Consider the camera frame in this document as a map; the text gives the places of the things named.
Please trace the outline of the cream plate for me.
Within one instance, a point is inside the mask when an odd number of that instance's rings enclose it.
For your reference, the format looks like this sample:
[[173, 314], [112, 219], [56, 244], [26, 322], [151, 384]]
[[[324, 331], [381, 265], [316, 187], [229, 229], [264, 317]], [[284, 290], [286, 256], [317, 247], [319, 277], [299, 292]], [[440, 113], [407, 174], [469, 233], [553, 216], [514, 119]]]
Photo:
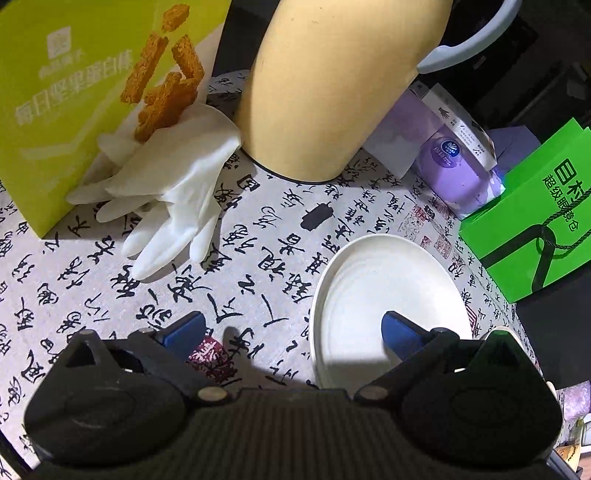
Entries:
[[329, 262], [311, 306], [311, 361], [322, 389], [355, 394], [400, 358], [387, 346], [382, 319], [394, 311], [430, 331], [447, 328], [469, 340], [461, 295], [425, 249], [395, 235], [353, 240]]

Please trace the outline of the calligraphy tablecloth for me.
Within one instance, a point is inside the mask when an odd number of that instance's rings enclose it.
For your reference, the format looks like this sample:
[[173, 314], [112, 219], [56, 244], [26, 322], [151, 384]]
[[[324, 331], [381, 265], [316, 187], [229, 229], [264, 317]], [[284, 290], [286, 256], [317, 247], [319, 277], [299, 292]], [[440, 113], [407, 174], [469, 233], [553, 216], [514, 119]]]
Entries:
[[131, 276], [121, 247], [137, 225], [74, 208], [46, 238], [1, 197], [1, 429], [37, 462], [24, 410], [77, 331], [123, 338], [197, 310], [208, 333], [197, 363], [232, 390], [315, 386], [308, 316], [322, 270], [363, 235], [397, 234], [430, 252], [453, 279], [475, 337], [525, 330], [515, 307], [459, 238], [457, 218], [415, 175], [398, 179], [360, 151], [337, 179], [297, 184], [232, 155], [214, 192], [221, 217], [204, 262], [186, 254], [150, 280]]

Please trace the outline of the white rubber gloves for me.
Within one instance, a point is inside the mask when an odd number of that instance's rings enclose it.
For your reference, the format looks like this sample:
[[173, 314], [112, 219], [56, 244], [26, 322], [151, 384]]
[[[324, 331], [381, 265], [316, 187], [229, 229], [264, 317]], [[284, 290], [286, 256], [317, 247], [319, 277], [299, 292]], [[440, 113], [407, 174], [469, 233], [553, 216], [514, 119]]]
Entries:
[[223, 165], [242, 145], [235, 123], [197, 102], [175, 125], [155, 131], [145, 143], [106, 133], [97, 144], [115, 172], [76, 187], [66, 199], [72, 205], [101, 203], [96, 215], [100, 223], [140, 215], [122, 246], [123, 255], [134, 260], [132, 278], [151, 277], [184, 249], [192, 262], [204, 261], [221, 214], [214, 187]]

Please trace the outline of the green paper bag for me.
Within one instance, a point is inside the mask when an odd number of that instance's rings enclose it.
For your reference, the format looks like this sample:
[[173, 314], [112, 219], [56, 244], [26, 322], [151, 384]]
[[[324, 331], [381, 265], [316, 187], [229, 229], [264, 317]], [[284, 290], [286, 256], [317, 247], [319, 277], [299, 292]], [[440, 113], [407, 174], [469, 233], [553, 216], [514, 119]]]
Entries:
[[505, 176], [460, 236], [515, 303], [590, 260], [590, 129], [571, 119]]

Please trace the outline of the purple tissue pack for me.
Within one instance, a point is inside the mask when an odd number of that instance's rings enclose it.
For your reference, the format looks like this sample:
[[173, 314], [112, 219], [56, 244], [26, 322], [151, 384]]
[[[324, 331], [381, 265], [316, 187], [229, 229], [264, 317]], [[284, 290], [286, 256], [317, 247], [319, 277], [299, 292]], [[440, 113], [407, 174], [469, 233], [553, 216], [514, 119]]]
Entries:
[[497, 157], [497, 166], [491, 171], [482, 167], [409, 87], [363, 143], [363, 149], [398, 178], [410, 170], [417, 173], [459, 219], [464, 219], [500, 197], [506, 175], [540, 146], [525, 126], [485, 131], [494, 142]]

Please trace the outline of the small white box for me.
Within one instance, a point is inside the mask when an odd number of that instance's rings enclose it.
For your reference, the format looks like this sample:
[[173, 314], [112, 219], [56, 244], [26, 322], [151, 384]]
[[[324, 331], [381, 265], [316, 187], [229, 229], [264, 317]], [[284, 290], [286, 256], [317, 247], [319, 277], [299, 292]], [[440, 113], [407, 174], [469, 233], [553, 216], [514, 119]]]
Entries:
[[486, 171], [497, 166], [493, 140], [445, 88], [440, 84], [428, 88], [415, 81], [410, 89], [464, 143]]

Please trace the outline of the yellow thermos jug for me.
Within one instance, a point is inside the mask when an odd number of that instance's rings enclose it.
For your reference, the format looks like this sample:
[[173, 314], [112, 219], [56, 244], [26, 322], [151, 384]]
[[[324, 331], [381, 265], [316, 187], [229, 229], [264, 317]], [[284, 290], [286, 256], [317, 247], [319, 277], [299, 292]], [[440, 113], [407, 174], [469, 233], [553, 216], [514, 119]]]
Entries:
[[446, 0], [281, 1], [235, 113], [242, 149], [281, 177], [338, 177], [420, 74], [455, 66], [495, 42], [517, 16], [505, 1], [478, 32], [441, 40]]

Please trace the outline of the yellow-green snack box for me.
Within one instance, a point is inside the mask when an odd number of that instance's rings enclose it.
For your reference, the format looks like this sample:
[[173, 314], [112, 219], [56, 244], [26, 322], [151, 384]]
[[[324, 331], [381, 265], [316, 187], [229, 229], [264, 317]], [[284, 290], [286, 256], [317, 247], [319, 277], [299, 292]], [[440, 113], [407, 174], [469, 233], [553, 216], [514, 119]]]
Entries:
[[209, 75], [228, 1], [4, 1], [1, 182], [46, 235], [98, 154], [97, 138], [134, 130], [146, 89], [188, 38]]

